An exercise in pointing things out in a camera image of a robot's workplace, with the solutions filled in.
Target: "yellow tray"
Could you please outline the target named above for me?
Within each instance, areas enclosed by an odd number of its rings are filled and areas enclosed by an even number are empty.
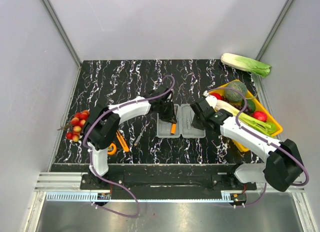
[[[226,83],[226,84],[220,86],[219,88],[226,87],[228,84],[229,84],[229,83]],[[210,94],[213,94],[213,93],[218,93],[219,95],[224,96],[224,95],[225,95],[225,89],[217,89],[217,90],[212,91]],[[250,93],[249,90],[248,90],[248,92],[247,92],[246,95],[245,95],[246,98],[251,98],[251,97],[253,97],[253,96],[254,96],[254,95],[253,95],[252,93]],[[253,101],[254,104],[255,104],[255,110],[256,110],[256,111],[262,111],[262,112],[264,112],[264,113],[267,115],[267,117],[268,117],[268,119],[267,119],[266,121],[270,121],[270,122],[272,122],[272,123],[275,124],[275,126],[276,126],[276,131],[275,131],[273,134],[271,134],[271,136],[274,137],[274,136],[280,134],[280,133],[284,130],[284,129],[282,128],[282,126],[275,120],[275,118],[273,118],[273,117],[271,116],[271,114],[266,110],[265,107],[263,107],[262,104],[260,104],[260,102],[259,102],[256,98],[252,99],[252,101]],[[242,144],[240,144],[239,142],[237,142],[237,141],[235,141],[235,140],[232,140],[232,141],[234,142],[234,144],[236,145],[236,147],[239,149],[239,151],[241,151],[241,152],[247,152],[247,151],[249,151],[248,148],[244,147],[244,146],[243,146]]]

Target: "robotic arm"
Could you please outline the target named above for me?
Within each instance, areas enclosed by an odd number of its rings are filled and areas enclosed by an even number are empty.
[[[283,148],[303,164],[297,145],[289,139],[281,142],[278,139],[266,136],[242,122],[239,126],[236,123],[236,117],[231,113],[224,109],[215,112],[216,104],[217,98],[207,95],[206,98],[192,104],[191,108],[195,116],[208,130],[238,141],[264,161],[264,163],[238,164],[234,167],[233,176],[241,183],[268,182],[276,190],[286,191],[302,173],[302,169],[291,158],[271,144]]]
[[[158,113],[159,118],[162,121],[177,123],[174,112],[174,103],[172,100],[172,91],[157,99],[152,99],[153,97],[164,94],[168,90],[169,88],[160,85],[157,90],[152,90],[131,101],[104,107],[98,104],[90,111],[90,116],[84,125],[84,134],[89,132],[89,129],[93,126],[95,121],[105,111],[113,109],[113,112],[108,113],[93,127],[88,136],[88,145],[93,148],[92,164],[98,175],[103,176],[108,172],[108,147],[115,139],[116,131],[121,123],[134,117],[144,116],[152,112]]]
[[[85,135],[88,134],[88,144],[93,148],[92,164],[99,176],[103,176],[108,172],[108,147],[114,140],[116,131],[121,123],[152,112],[158,113],[162,121],[177,122],[172,100],[173,92],[169,91],[163,95],[168,90],[169,88],[160,85],[157,90],[152,90],[145,95],[126,102],[128,104],[126,106],[121,106],[124,103],[107,107],[98,104],[90,111],[90,116],[84,125],[83,131]],[[191,108],[195,113],[195,117],[206,129],[240,142],[264,161],[264,163],[235,165],[231,179],[240,183],[268,182],[276,190],[286,191],[302,173],[302,169],[281,149],[271,146],[271,144],[284,149],[302,164],[296,144],[289,139],[281,142],[241,122],[239,126],[236,118],[229,112],[223,109],[215,112],[214,107],[216,104],[217,98],[207,94],[205,98],[192,104]],[[113,112],[105,115],[93,127],[96,120],[108,110],[113,110]]]

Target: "cable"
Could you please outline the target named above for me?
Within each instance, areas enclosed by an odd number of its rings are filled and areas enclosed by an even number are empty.
[[[244,185],[243,185],[243,190],[242,190],[242,192],[241,192],[241,194],[240,194],[240,195],[242,195],[243,193],[245,193],[245,192],[246,192],[246,190],[247,190],[247,185],[246,185],[246,184],[244,184]]]
[[[238,90],[236,90],[236,89],[234,89],[234,88],[228,88],[228,87],[214,88],[214,89],[211,89],[211,90],[209,91],[209,93],[212,92],[212,91],[221,90],[221,89],[223,89],[223,90],[231,90],[231,91],[237,92],[237,93],[243,98],[243,100],[244,100],[244,106],[243,106],[243,108],[239,111],[239,113],[236,114],[236,117],[235,117],[235,122],[236,122],[236,124],[239,126],[239,128],[241,128],[241,129],[243,129],[244,131],[248,132],[250,135],[252,135],[252,136],[260,139],[261,141],[263,141],[263,142],[265,142],[265,143],[268,143],[268,140],[267,140],[267,139],[265,139],[265,138],[261,137],[260,135],[252,132],[251,130],[247,129],[246,127],[241,126],[241,124],[240,124],[240,122],[239,122],[239,116],[240,116],[240,114],[241,114],[242,112],[244,112],[245,109],[247,108],[247,104],[248,104],[248,103],[247,103],[246,97],[245,97],[240,91],[238,91]],[[285,149],[281,148],[280,146],[274,144],[273,142],[271,142],[270,145],[273,146],[273,147],[275,147],[275,148],[277,148],[277,149],[279,149],[279,150],[280,150],[281,152],[283,152],[286,156],[288,156],[290,159],[292,159],[292,160],[302,169],[302,171],[304,172],[304,174],[305,174],[305,181],[304,181],[303,183],[298,183],[298,184],[297,184],[297,183],[293,183],[292,185],[293,185],[293,186],[305,186],[306,184],[308,184],[308,182],[309,182],[309,173],[308,173],[307,169],[303,166],[303,164],[300,163],[299,160],[297,160],[294,156],[292,156],[289,152],[287,152]]]
[[[136,212],[135,214],[133,214],[133,215],[130,215],[130,214],[121,213],[121,212],[118,212],[118,211],[115,211],[115,210],[112,210],[112,209],[109,209],[109,208],[106,208],[106,207],[102,207],[102,206],[97,205],[97,204],[95,205],[96,208],[99,207],[100,209],[103,209],[103,210],[105,210],[105,211],[112,212],[112,213],[114,213],[114,214],[117,214],[117,215],[123,216],[123,217],[128,217],[128,218],[136,218],[136,217],[138,217],[138,215],[139,215],[139,213],[140,213],[140,204],[139,204],[136,196],[135,196],[129,189],[127,189],[125,186],[123,186],[122,184],[119,184],[119,183],[113,182],[113,181],[111,181],[111,180],[105,179],[105,178],[101,177],[101,176],[97,173],[97,171],[96,171],[96,169],[95,169],[95,167],[94,167],[94,165],[93,165],[93,159],[92,159],[92,157],[93,157],[93,155],[92,155],[92,153],[93,153],[93,148],[92,148],[90,145],[88,145],[88,143],[87,143],[87,142],[88,142],[88,137],[89,137],[90,133],[92,132],[92,130],[94,129],[94,127],[99,123],[99,121],[100,121],[104,116],[106,116],[107,114],[109,114],[110,112],[115,111],[115,110],[118,110],[118,109],[120,109],[120,108],[122,108],[122,107],[125,107],[125,106],[128,106],[128,105],[135,104],[135,103],[145,102],[145,101],[151,101],[151,100],[156,100],[156,99],[161,98],[161,97],[165,96],[166,94],[170,93],[171,90],[173,89],[173,87],[175,86],[175,82],[176,82],[176,81],[175,81],[175,78],[174,78],[172,75],[166,75],[165,77],[162,78],[162,81],[164,81],[166,78],[171,78],[171,79],[172,79],[171,86],[170,86],[170,88],[169,88],[167,91],[165,91],[164,93],[162,93],[162,94],[160,94],[160,95],[154,96],[154,97],[144,98],[144,99],[140,99],[140,100],[128,101],[128,102],[126,102],[126,103],[120,104],[118,107],[114,107],[114,108],[112,108],[112,109],[107,110],[106,112],[102,113],[102,114],[95,120],[95,122],[92,124],[92,126],[88,129],[87,133],[85,134],[85,136],[84,136],[84,138],[83,138],[82,144],[83,144],[84,147],[88,148],[89,157],[90,157],[90,167],[91,167],[91,169],[92,169],[93,174],[94,174],[96,177],[98,177],[100,180],[102,180],[102,181],[104,181],[104,182],[107,182],[107,183],[109,183],[109,184],[111,184],[111,185],[118,186],[118,187],[124,189],[125,191],[127,191],[127,192],[132,196],[132,198],[135,200],[135,202],[136,202],[137,212]]]

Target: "black mounting plate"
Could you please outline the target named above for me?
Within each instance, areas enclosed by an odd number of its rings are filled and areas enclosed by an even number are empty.
[[[104,176],[113,182],[122,182],[141,200],[201,200],[221,199],[221,191],[242,191],[243,184],[228,184],[226,174],[233,164],[109,164]],[[80,189],[107,190],[110,185],[98,183],[97,177],[84,174]],[[256,190],[255,183],[247,183],[246,190]],[[112,199],[126,200],[131,196],[112,186]]]

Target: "bunch of cherries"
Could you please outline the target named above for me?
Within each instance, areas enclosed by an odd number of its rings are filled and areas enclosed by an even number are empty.
[[[69,131],[66,133],[65,137],[68,140],[72,140],[73,142],[78,142],[80,139],[80,134],[82,132],[83,126],[86,123],[86,120],[89,116],[89,110],[84,110],[82,112],[78,112],[71,119],[69,124],[66,125]]]

